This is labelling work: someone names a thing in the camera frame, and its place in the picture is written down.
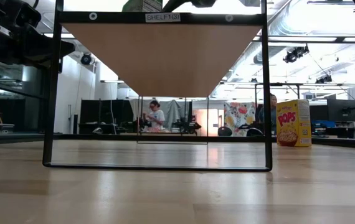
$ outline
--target pops logo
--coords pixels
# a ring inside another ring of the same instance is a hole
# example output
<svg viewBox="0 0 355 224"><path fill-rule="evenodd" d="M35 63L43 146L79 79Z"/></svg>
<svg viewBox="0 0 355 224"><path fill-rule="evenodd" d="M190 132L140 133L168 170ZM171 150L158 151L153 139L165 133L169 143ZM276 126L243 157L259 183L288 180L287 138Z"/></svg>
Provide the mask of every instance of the pops logo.
<svg viewBox="0 0 355 224"><path fill-rule="evenodd" d="M280 123L280 126L283 126L283 123L289 123L295 121L296 112L288 112L283 115L280 115L277 119Z"/></svg>

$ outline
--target white t-shirt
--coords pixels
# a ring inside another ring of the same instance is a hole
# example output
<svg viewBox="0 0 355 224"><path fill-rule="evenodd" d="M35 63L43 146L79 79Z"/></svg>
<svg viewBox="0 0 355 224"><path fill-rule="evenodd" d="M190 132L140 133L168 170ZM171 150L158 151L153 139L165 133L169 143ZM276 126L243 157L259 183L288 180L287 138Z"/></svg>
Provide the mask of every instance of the white t-shirt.
<svg viewBox="0 0 355 224"><path fill-rule="evenodd" d="M165 121L165 115L164 112L161 110L157 110L157 111L152 111L150 114L150 116L153 116L155 119L157 119L158 121ZM163 129L163 126L158 124L155 121L151 121L151 127L152 128L158 128L160 130Z"/></svg>

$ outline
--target pops cereal box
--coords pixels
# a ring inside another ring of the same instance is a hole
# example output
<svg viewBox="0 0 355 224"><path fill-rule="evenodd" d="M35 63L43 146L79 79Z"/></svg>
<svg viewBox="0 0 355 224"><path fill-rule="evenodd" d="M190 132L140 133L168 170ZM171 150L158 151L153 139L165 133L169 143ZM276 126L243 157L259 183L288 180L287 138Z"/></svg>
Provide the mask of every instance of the pops cereal box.
<svg viewBox="0 0 355 224"><path fill-rule="evenodd" d="M311 146L308 100L277 103L277 144L279 146Z"/></svg>

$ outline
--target person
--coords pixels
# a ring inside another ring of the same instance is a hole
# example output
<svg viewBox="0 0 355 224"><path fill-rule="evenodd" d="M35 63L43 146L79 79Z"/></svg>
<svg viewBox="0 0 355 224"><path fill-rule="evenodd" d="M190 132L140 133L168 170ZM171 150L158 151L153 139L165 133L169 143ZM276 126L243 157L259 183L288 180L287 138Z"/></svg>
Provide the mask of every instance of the person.
<svg viewBox="0 0 355 224"><path fill-rule="evenodd" d="M274 94L270 94L270 112L272 117L272 132L276 134L276 105L277 97ZM265 122L265 110L264 107L259 112L259 121L261 123Z"/></svg>
<svg viewBox="0 0 355 224"><path fill-rule="evenodd" d="M165 115L160 107L161 105L156 100L153 100L149 105L151 110L150 114L147 114L146 112L143 113L144 118L151 121L151 129L154 131L160 131L163 129Z"/></svg>

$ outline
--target shelf label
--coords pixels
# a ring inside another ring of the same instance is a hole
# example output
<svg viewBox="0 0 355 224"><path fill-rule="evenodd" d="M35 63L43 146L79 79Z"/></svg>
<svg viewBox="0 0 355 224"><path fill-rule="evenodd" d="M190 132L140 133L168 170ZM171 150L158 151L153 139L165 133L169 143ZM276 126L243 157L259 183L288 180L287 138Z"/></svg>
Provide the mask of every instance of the shelf label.
<svg viewBox="0 0 355 224"><path fill-rule="evenodd" d="M180 22L180 13L149 13L146 22Z"/></svg>

